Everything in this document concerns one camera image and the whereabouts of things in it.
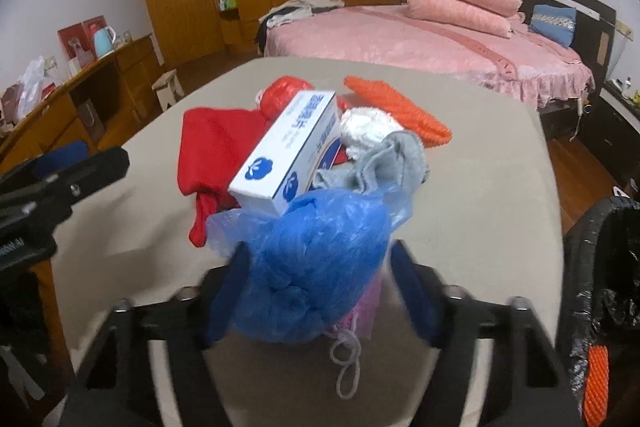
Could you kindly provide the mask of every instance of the screw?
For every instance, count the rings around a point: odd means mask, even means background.
[[[526,297],[512,297],[509,304],[512,308],[516,308],[520,311],[530,310],[533,308],[533,304]]]
[[[466,290],[462,286],[449,285],[445,286],[444,294],[450,299],[462,299],[466,297]]]
[[[113,311],[116,313],[128,312],[131,310],[131,304],[127,299],[123,299],[113,307]]]
[[[198,289],[193,286],[186,286],[181,288],[175,295],[175,298],[180,302],[193,301],[198,296]]]
[[[31,214],[36,208],[38,207],[38,204],[35,201],[30,201],[29,203],[25,204],[25,206],[23,206],[22,208],[22,213],[25,216],[28,216],[29,214]]]

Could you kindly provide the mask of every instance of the beige tabletop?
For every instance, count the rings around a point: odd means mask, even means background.
[[[555,334],[561,290],[558,195],[537,114],[510,97],[419,71],[320,60],[260,58],[194,92],[127,144],[127,178],[88,198],[56,232],[53,259],[60,315],[77,367],[109,308],[169,298],[221,261],[187,238],[194,198],[176,184],[182,114],[198,106],[255,107],[256,93],[283,74],[318,89],[347,92],[347,74],[382,79],[445,123],[446,146],[428,149],[429,180],[414,196],[414,217],[394,235],[414,257],[479,299],[527,296]],[[464,425],[478,417],[486,382],[481,343]],[[436,357],[413,334],[385,269],[383,302],[373,338],[364,342],[357,395],[335,394],[338,367],[330,341],[269,345],[230,332],[207,360],[235,426],[385,427],[408,425]],[[162,347],[154,348],[161,366]],[[167,425],[180,425],[167,377],[158,369]]]

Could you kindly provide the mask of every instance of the pink face mask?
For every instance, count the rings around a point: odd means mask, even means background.
[[[342,368],[338,380],[335,382],[335,392],[343,400],[348,400],[355,396],[360,381],[360,354],[362,345],[360,339],[371,339],[373,332],[373,322],[376,318],[376,311],[380,304],[380,294],[382,293],[382,274],[378,272],[367,286],[360,301],[353,310],[341,319],[330,331],[325,334],[335,342],[329,350],[329,357],[332,362],[337,363]],[[335,356],[338,346],[345,346],[350,350],[350,355],[346,360]],[[353,365],[353,383],[348,393],[342,392],[342,379],[349,368]]]

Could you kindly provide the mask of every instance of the stool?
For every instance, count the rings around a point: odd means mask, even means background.
[[[151,87],[158,96],[158,102],[160,102],[162,112],[169,109],[172,105],[175,105],[176,95],[179,97],[184,96],[184,90],[180,85],[176,70],[167,71],[163,76],[158,78]]]

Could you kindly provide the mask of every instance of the blue pillow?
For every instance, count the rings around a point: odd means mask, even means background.
[[[574,41],[576,13],[575,8],[536,4],[529,29],[568,48]]]

